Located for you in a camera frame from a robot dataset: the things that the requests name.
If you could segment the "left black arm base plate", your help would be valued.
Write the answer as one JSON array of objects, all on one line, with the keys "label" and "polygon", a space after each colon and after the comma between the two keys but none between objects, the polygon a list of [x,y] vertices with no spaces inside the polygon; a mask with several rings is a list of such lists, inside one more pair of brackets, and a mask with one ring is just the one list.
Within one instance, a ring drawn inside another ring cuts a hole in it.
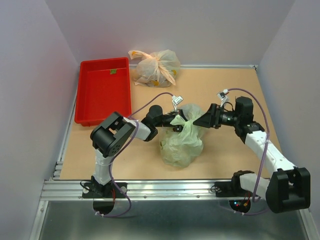
[{"label": "left black arm base plate", "polygon": [[124,199],[125,196],[110,181],[106,185],[91,181],[81,181],[83,199]]}]

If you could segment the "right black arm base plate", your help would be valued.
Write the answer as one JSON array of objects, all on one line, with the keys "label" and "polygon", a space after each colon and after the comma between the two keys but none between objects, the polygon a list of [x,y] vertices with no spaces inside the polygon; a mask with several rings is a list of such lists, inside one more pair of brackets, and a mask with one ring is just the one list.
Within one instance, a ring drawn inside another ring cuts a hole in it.
[{"label": "right black arm base plate", "polygon": [[210,188],[210,191],[218,198],[245,197],[252,192],[241,188],[239,183],[232,181],[216,181]]}]

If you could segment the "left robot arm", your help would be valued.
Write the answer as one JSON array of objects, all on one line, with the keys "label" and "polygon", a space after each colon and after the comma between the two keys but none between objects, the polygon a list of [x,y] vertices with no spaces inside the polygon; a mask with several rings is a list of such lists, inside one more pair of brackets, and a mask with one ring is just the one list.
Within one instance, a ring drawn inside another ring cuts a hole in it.
[{"label": "left robot arm", "polygon": [[94,198],[109,197],[113,190],[109,169],[112,160],[118,154],[129,138],[137,138],[144,142],[151,141],[157,134],[159,127],[171,128],[174,132],[181,132],[183,125],[171,124],[176,116],[187,120],[182,109],[164,114],[159,105],[149,108],[145,118],[141,121],[131,120],[118,112],[112,113],[90,134],[92,146],[95,150],[95,169],[90,182],[83,187]]}]

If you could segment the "red plastic tray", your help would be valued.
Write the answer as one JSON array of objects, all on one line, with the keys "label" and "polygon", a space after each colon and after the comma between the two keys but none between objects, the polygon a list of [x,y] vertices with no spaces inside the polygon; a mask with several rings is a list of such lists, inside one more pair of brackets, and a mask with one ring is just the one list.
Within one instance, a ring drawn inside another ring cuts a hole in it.
[{"label": "red plastic tray", "polygon": [[128,58],[82,61],[74,121],[83,127],[96,126],[113,112],[124,117],[132,113]]}]

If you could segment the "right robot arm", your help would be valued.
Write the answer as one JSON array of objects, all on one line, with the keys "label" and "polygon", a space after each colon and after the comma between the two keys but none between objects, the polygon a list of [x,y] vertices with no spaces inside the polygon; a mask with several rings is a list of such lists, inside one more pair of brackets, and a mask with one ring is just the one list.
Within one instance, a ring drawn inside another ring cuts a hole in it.
[{"label": "right robot arm", "polygon": [[193,124],[198,127],[218,129],[221,126],[234,128],[235,134],[261,160],[270,173],[265,179],[250,170],[235,172],[229,182],[217,185],[217,197],[242,197],[255,194],[266,200],[273,213],[307,209],[311,205],[311,174],[305,167],[290,162],[270,141],[267,132],[254,121],[253,101],[244,96],[235,100],[235,109],[211,104],[206,113]]}]

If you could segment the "green avocado print plastic bag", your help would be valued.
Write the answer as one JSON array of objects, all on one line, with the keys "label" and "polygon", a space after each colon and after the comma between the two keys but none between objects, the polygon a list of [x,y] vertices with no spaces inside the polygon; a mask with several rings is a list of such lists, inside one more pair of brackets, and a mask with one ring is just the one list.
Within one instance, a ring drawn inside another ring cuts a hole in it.
[{"label": "green avocado print plastic bag", "polygon": [[193,125],[194,120],[204,114],[200,106],[189,103],[180,106],[186,121],[177,116],[174,118],[173,125],[182,124],[181,132],[173,132],[171,127],[163,127],[159,130],[159,149],[163,162],[167,165],[186,168],[204,149],[203,138],[207,129]]}]

